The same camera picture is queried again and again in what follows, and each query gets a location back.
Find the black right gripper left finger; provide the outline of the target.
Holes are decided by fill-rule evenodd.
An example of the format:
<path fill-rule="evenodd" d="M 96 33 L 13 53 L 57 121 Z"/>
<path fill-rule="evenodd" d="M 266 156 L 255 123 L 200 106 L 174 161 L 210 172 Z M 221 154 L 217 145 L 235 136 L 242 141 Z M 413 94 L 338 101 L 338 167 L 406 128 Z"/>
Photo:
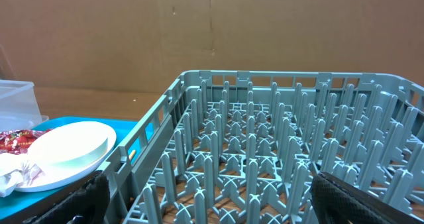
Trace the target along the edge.
<path fill-rule="evenodd" d="M 100 173 L 43 215 L 28 218 L 23 223 L 102 223 L 109 202 L 109 181 Z"/>

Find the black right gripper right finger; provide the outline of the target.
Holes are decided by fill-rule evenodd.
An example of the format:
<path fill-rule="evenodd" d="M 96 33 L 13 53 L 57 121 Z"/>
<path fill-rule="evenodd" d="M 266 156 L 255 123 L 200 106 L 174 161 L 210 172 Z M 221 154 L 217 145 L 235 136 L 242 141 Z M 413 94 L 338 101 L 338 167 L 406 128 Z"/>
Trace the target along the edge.
<path fill-rule="evenodd" d="M 327 172 L 313 177 L 310 193 L 319 224 L 423 223 Z"/>

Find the white napkin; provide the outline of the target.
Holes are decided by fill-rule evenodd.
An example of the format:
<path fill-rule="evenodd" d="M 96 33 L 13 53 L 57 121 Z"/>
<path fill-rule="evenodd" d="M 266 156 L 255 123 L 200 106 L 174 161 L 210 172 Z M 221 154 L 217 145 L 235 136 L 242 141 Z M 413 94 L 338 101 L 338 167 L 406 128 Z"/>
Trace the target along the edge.
<path fill-rule="evenodd" d="M 9 196 L 16 187 L 29 185 L 42 170 L 27 154 L 1 154 L 1 197 Z"/>

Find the red snack wrapper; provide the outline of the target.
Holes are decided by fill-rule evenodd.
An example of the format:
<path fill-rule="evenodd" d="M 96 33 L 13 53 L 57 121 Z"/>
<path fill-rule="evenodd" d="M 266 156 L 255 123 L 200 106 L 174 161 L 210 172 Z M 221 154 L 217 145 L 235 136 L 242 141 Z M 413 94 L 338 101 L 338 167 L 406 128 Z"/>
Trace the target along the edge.
<path fill-rule="evenodd" d="M 31 144 L 47 131 L 31 129 L 12 130 L 1 132 L 1 153 L 26 154 Z"/>

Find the pink plate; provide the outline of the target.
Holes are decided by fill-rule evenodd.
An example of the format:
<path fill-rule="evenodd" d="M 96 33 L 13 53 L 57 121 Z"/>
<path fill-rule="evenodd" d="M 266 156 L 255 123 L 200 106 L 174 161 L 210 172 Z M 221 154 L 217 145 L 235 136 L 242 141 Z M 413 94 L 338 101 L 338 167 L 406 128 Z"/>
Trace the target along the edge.
<path fill-rule="evenodd" d="M 96 170 L 112 151 L 115 130 L 97 121 L 62 125 L 37 138 L 28 149 L 28 159 L 40 169 L 18 192 L 42 192 L 75 182 Z"/>

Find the cream bowl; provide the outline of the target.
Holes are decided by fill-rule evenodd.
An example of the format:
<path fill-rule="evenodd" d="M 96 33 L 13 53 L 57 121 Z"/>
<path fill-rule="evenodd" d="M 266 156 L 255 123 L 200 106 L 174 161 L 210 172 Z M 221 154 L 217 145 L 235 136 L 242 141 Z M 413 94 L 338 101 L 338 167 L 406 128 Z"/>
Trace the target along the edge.
<path fill-rule="evenodd" d="M 45 172 L 76 169 L 100 159 L 109 149 L 110 126 L 82 121 L 52 129 L 37 138 L 28 158 Z"/>

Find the teal plastic tray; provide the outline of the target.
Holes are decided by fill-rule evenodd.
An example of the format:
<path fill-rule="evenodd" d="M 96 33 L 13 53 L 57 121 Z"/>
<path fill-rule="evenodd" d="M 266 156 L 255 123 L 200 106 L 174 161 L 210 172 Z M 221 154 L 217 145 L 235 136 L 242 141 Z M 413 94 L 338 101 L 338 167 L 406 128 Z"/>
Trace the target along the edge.
<path fill-rule="evenodd" d="M 109 149 L 100 159 L 95 162 L 76 169 L 57 169 L 47 172 L 36 178 L 31 185 L 17 187 L 9 196 L 1 198 L 1 218 L 4 219 L 11 216 L 31 205 L 44 200 L 57 191 L 63 191 L 64 187 L 72 184 L 86 175 L 106 169 L 108 156 L 112 156 L 112 160 L 117 163 L 117 169 L 121 170 L 126 159 L 121 158 L 118 144 L 130 133 L 136 126 L 135 121 L 124 121 L 116 119 L 99 119 L 89 117 L 59 117 L 49 120 L 34 129 L 36 131 L 46 131 L 55 129 L 63 125 L 77 123 L 82 121 L 95 121 L 106 124 L 113 129 L 113 133 L 109 135 Z"/>

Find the wooden chopstick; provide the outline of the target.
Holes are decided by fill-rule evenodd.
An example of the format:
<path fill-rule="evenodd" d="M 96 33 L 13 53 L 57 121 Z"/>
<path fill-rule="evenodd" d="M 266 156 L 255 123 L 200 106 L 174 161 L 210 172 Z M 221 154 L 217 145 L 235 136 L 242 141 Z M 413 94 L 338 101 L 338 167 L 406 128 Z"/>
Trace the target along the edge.
<path fill-rule="evenodd" d="M 129 154 L 129 160 L 132 160 L 134 158 L 134 156 L 136 155 L 136 150 L 132 150 L 131 153 Z"/>

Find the clear plastic bin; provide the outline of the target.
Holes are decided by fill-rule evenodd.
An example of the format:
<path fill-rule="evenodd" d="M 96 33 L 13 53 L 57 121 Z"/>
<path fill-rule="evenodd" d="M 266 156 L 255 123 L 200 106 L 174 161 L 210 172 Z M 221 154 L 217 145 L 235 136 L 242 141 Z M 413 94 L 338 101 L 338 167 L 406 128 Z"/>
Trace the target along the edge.
<path fill-rule="evenodd" d="M 1 80 L 1 132 L 31 129 L 47 116 L 40 113 L 32 82 Z"/>

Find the grey dish rack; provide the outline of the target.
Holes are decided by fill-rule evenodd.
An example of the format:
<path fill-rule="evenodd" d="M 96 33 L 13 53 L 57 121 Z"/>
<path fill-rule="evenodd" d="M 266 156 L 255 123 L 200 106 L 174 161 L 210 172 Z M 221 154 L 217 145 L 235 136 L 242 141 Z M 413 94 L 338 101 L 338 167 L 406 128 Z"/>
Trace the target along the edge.
<path fill-rule="evenodd" d="M 320 172 L 423 219 L 423 88 L 391 74 L 186 71 L 118 147 L 102 223 L 314 223 Z"/>

